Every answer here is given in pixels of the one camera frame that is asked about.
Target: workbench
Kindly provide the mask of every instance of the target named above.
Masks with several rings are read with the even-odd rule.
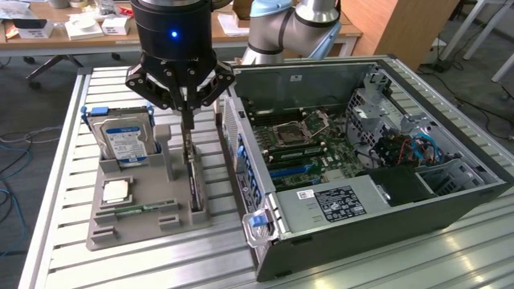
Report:
[[[387,60],[493,160],[514,174],[514,157],[397,60]],[[475,208],[449,227],[264,283],[254,282],[214,126],[214,108],[194,117],[212,226],[90,252],[85,248],[98,148],[78,109],[146,104],[124,85],[126,67],[81,69],[69,101],[18,287],[27,288],[511,288],[514,191]],[[395,100],[419,109],[401,93]],[[181,145],[180,117],[154,108]]]
[[[130,7],[129,2],[116,2],[117,6]],[[49,19],[53,22],[66,22],[69,14],[79,13],[78,8],[53,9],[46,2],[31,2],[30,10],[39,19]],[[212,25],[212,47],[230,48],[245,47],[248,37],[229,37],[224,34],[217,14],[214,11],[210,17]],[[340,17],[342,24],[338,37],[334,43],[338,43],[338,56],[350,56],[356,39],[361,36],[361,31],[350,25],[344,15]],[[125,36],[102,36],[90,39],[69,41],[63,27],[55,27],[47,39],[21,39],[14,36],[5,39],[5,31],[11,26],[11,21],[3,20],[0,24],[0,57],[11,56],[42,56],[42,55],[66,55],[66,54],[91,54],[110,52],[138,51],[138,36],[136,23],[129,20],[129,32]]]

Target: ventilation grille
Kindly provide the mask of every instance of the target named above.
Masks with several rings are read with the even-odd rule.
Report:
[[[237,152],[237,125],[236,119],[233,116],[233,111],[230,107],[230,102],[224,102],[224,113],[222,113],[222,125],[224,125],[224,136],[226,138],[226,143],[230,148],[230,154]]]

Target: side panel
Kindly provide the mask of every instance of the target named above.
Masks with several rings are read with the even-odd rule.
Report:
[[[272,245],[256,280],[268,281],[445,228],[509,184],[396,211]]]

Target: paper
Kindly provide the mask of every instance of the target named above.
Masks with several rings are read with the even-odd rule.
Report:
[[[244,36],[249,33],[249,28],[238,28],[232,15],[218,14],[217,21],[221,24],[222,32],[228,36]]]
[[[0,19],[37,19],[29,6],[23,2],[0,0]]]

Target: aluminum profile table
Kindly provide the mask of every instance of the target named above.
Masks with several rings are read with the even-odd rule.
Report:
[[[413,85],[497,163],[514,174],[512,155],[396,60]],[[514,193],[475,208],[448,228],[269,282],[254,282],[249,248],[236,213],[213,108],[196,116],[213,225],[206,229],[90,252],[85,248],[98,148],[77,109],[130,107],[145,101],[124,85],[126,67],[77,76],[18,287],[26,288],[512,288]],[[403,91],[392,98],[416,110]],[[177,116],[154,121],[181,144]]]

